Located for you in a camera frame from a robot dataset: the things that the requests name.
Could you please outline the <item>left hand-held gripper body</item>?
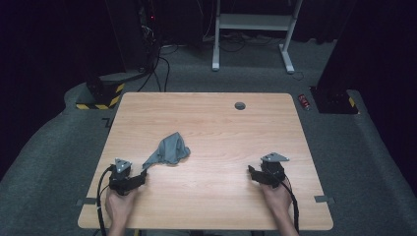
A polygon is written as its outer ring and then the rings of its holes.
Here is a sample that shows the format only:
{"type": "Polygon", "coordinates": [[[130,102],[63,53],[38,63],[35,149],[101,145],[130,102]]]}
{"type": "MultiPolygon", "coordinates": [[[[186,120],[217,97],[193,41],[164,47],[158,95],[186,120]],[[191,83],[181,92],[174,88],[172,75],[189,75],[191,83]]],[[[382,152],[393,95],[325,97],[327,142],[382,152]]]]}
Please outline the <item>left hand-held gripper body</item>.
{"type": "Polygon", "coordinates": [[[116,158],[115,163],[111,165],[109,188],[120,196],[126,196],[130,192],[127,185],[130,179],[131,166],[130,161],[120,158],[116,158]]]}

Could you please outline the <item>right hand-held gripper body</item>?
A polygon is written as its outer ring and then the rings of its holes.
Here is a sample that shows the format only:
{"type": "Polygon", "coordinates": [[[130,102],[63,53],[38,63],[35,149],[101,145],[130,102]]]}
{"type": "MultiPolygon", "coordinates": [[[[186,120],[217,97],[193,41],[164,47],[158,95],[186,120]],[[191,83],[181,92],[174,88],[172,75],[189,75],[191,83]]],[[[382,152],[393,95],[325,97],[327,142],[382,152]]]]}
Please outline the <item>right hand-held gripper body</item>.
{"type": "Polygon", "coordinates": [[[261,168],[266,176],[267,184],[277,188],[286,178],[281,162],[288,161],[288,158],[277,152],[272,152],[263,156],[261,161],[261,168]]]}

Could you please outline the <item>grey cloth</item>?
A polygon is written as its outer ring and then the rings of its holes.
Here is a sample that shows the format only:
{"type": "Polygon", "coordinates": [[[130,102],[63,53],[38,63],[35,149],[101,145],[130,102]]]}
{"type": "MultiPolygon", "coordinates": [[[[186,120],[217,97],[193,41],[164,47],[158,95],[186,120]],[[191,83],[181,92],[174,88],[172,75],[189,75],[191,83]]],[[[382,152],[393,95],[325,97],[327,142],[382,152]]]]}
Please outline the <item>grey cloth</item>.
{"type": "Polygon", "coordinates": [[[190,152],[182,136],[176,132],[159,143],[157,149],[143,164],[143,169],[148,169],[157,163],[177,164],[181,159],[187,157],[190,152]]]}

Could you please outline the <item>person's left hand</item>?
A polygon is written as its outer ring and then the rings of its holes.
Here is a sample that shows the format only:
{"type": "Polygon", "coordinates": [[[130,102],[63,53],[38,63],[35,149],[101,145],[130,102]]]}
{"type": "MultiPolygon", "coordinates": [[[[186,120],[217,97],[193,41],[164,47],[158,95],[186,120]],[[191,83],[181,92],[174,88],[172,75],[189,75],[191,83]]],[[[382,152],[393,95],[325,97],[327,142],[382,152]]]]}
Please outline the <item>person's left hand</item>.
{"type": "Polygon", "coordinates": [[[112,228],[126,227],[137,193],[137,191],[131,191],[126,196],[121,196],[114,190],[107,191],[105,209],[111,219],[112,228]]]}

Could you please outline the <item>person's right hand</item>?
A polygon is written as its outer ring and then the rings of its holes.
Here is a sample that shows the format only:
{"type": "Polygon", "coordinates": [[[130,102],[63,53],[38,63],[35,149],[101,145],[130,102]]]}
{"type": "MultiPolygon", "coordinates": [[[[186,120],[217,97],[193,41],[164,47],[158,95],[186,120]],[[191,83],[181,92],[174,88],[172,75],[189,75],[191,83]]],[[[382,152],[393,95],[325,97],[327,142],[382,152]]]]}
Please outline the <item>person's right hand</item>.
{"type": "Polygon", "coordinates": [[[283,187],[273,188],[269,185],[261,185],[268,208],[276,215],[287,214],[292,203],[290,194],[283,187]]]}

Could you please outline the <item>red can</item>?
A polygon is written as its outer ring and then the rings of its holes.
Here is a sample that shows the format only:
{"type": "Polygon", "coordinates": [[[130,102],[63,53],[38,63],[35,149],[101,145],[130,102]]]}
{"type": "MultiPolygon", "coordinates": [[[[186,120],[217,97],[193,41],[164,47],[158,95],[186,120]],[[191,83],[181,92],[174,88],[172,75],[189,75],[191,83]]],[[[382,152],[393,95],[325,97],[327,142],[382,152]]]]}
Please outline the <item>red can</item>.
{"type": "Polygon", "coordinates": [[[305,110],[309,110],[311,108],[310,103],[304,94],[299,94],[298,100],[305,110]]]}

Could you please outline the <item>black yellow striped stand base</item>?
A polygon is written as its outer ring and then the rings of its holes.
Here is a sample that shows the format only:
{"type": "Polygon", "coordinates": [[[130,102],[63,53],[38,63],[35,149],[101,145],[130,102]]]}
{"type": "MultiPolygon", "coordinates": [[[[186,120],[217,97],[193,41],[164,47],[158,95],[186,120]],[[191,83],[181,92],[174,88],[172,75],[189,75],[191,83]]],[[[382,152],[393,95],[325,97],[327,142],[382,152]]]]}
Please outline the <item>black yellow striped stand base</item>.
{"type": "Polygon", "coordinates": [[[136,70],[128,70],[125,73],[88,78],[76,100],[76,107],[82,110],[112,109],[119,101],[125,84],[145,75],[136,70]]]}

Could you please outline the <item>dark equipment cabinet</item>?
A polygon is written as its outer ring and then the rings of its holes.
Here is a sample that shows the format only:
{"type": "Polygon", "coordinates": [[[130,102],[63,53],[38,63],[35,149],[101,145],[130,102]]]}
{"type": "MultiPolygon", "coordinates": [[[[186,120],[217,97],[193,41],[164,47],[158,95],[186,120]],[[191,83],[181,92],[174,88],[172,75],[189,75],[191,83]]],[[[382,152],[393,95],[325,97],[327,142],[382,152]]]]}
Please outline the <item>dark equipment cabinet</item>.
{"type": "Polygon", "coordinates": [[[105,0],[127,71],[148,73],[160,45],[153,0],[105,0]]]}

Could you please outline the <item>white metal stand frame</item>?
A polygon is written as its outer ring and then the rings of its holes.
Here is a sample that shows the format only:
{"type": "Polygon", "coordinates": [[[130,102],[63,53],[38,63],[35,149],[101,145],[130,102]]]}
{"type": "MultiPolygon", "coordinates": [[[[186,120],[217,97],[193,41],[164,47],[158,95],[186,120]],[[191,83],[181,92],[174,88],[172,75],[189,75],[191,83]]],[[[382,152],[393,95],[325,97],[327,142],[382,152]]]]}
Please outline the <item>white metal stand frame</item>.
{"type": "Polygon", "coordinates": [[[294,11],[288,16],[279,15],[248,15],[248,14],[224,14],[221,12],[221,0],[215,3],[215,28],[214,45],[212,52],[211,68],[216,72],[220,68],[220,31],[221,30],[271,30],[285,31],[286,37],[282,44],[278,45],[286,72],[295,73],[294,66],[288,53],[288,47],[298,20],[303,0],[296,0],[294,11]]]}

